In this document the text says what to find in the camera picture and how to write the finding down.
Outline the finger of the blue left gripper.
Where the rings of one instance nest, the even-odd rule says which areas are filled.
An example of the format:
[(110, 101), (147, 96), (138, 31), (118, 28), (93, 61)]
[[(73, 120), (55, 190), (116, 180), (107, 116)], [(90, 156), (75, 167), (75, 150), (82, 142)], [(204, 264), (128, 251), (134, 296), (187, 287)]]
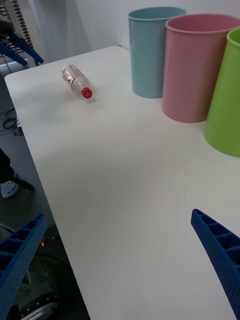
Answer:
[(20, 36), (15, 32), (9, 35), (9, 41), (15, 46), (20, 48), (23, 52), (31, 56), (36, 62), (43, 64), (44, 60), (40, 55)]
[(0, 41), (0, 53), (25, 67), (28, 62), (11, 49), (4, 41)]

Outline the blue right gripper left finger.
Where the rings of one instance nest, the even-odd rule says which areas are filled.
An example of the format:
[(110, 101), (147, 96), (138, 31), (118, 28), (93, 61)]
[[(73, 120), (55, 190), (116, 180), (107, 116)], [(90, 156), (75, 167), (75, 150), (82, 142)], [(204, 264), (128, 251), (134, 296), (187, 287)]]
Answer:
[(47, 230), (39, 214), (0, 243), (0, 319), (5, 320)]

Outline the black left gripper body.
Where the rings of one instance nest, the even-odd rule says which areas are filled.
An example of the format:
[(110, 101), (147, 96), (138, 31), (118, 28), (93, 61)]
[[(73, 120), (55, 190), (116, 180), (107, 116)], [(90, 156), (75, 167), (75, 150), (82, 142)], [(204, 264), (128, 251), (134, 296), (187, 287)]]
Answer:
[(14, 32), (14, 24), (5, 16), (0, 15), (0, 38), (7, 38)]

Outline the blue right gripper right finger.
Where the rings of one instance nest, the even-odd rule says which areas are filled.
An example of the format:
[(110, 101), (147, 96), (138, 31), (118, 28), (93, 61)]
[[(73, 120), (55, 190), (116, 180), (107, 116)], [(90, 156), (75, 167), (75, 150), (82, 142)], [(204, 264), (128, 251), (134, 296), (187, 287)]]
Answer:
[(218, 276), (236, 319), (240, 319), (240, 238), (194, 209), (191, 225)]

